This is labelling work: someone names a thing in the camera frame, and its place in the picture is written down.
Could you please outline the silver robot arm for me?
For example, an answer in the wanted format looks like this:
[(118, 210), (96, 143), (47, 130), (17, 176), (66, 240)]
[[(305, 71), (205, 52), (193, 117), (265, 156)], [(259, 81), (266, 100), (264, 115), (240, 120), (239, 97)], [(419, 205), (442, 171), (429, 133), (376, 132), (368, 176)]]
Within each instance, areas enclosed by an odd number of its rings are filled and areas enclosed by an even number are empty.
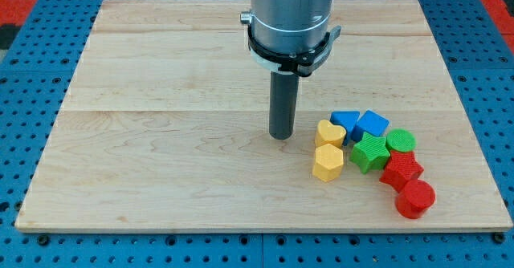
[(279, 54), (302, 54), (317, 47), (328, 28), (332, 0), (251, 0), (240, 22), (251, 37)]

